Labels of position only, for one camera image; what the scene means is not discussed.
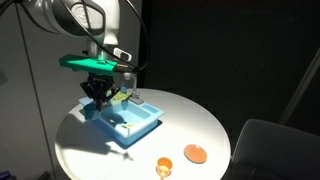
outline dark background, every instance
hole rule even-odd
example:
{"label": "dark background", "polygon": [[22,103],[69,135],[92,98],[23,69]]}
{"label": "dark background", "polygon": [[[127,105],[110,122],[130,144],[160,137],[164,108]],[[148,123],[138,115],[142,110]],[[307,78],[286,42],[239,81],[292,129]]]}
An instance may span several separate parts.
{"label": "dark background", "polygon": [[[226,129],[232,151],[246,120],[279,123],[320,47],[316,0],[145,0],[142,16],[151,56],[139,86],[205,107]],[[319,78],[286,125],[320,135]]]}

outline green gripper mount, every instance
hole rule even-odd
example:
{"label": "green gripper mount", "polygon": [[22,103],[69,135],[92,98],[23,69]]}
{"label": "green gripper mount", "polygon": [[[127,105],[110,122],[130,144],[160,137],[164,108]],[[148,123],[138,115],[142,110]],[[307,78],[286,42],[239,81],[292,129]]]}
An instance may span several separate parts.
{"label": "green gripper mount", "polygon": [[114,61],[99,60],[72,54],[61,57],[59,63],[62,67],[107,76],[114,76],[114,68],[117,66],[117,62]]}

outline round white table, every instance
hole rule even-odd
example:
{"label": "round white table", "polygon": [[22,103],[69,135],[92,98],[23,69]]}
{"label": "round white table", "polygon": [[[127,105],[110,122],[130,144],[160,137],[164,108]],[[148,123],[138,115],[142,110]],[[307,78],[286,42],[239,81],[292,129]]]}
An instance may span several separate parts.
{"label": "round white table", "polygon": [[[159,180],[156,163],[160,157],[172,160],[165,180],[219,180],[230,160],[230,142],[219,121],[195,102],[176,94],[138,89],[147,103],[163,110],[160,126],[123,149],[97,121],[85,121],[81,104],[73,108],[57,132],[55,151],[60,165],[71,179]],[[189,161],[183,150],[197,144],[207,152],[207,161]]]}

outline white table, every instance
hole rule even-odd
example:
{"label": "white table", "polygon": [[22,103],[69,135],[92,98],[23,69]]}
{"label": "white table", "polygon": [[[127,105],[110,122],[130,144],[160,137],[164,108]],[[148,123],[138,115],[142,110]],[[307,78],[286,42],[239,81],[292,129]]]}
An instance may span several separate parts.
{"label": "white table", "polygon": [[[159,180],[156,162],[168,157],[172,173],[165,180],[215,180],[225,173],[230,142],[219,121],[195,102],[172,93],[138,89],[145,102],[163,110],[162,124],[128,149],[111,141],[99,121],[85,121],[73,108],[57,132],[55,150],[59,163],[71,179]],[[183,150],[188,144],[203,147],[208,159],[190,162]]]}

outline black chair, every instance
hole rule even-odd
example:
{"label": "black chair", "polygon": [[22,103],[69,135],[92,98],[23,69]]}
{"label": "black chair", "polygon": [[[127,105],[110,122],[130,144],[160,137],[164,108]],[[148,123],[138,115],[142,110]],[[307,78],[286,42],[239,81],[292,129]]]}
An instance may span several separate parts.
{"label": "black chair", "polygon": [[248,120],[223,180],[318,180],[320,137],[262,120]]}

